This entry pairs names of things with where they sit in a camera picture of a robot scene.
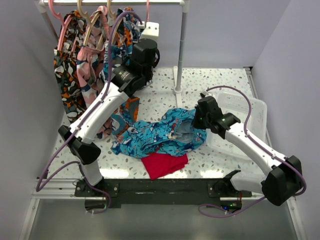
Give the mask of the blue patterned shorts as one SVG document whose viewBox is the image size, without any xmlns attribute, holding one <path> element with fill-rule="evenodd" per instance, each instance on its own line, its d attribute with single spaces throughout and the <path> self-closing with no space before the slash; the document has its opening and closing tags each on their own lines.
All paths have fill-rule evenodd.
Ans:
<svg viewBox="0 0 320 240">
<path fill-rule="evenodd" d="M 195 109 L 171 108 L 160 121 L 139 120 L 112 143 L 116 155 L 142 159 L 154 153 L 180 157 L 205 143 L 207 132 L 193 127 Z"/>
</svg>

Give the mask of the pink plastic hanger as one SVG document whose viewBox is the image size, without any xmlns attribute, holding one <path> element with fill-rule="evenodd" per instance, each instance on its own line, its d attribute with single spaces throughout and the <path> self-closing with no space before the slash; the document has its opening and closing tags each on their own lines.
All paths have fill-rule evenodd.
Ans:
<svg viewBox="0 0 320 240">
<path fill-rule="evenodd" d="M 149 22 L 150 19 L 150 0 L 146 0 L 146 18 L 145 23 Z"/>
</svg>

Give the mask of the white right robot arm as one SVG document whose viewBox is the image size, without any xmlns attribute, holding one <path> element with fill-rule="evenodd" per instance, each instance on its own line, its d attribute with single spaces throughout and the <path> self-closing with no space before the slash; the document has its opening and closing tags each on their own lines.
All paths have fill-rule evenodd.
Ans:
<svg viewBox="0 0 320 240">
<path fill-rule="evenodd" d="M 224 114 L 216 99 L 206 96 L 195 106 L 193 126 L 210 130 L 244 152 L 261 169 L 261 174 L 246 175 L 235 170 L 223 183 L 223 192 L 230 197 L 239 191 L 263 194 L 275 206 L 280 206 L 304 186 L 301 161 L 294 155 L 277 152 L 253 133 L 232 113 Z"/>
</svg>

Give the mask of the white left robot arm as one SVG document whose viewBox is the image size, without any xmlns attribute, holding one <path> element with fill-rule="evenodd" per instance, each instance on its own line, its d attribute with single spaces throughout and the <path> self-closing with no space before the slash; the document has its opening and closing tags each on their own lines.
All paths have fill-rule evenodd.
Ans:
<svg viewBox="0 0 320 240">
<path fill-rule="evenodd" d="M 108 64 L 107 84 L 82 116 L 70 126 L 62 125 L 58 129 L 71 153 L 80 160 L 87 180 L 85 189 L 92 196 L 99 196 L 104 190 L 104 178 L 98 164 L 101 149 L 94 144 L 94 137 L 120 105 L 147 85 L 159 60 L 157 42 L 140 39 L 133 45 L 132 54 L 120 66 L 112 68 L 112 64 Z"/>
</svg>

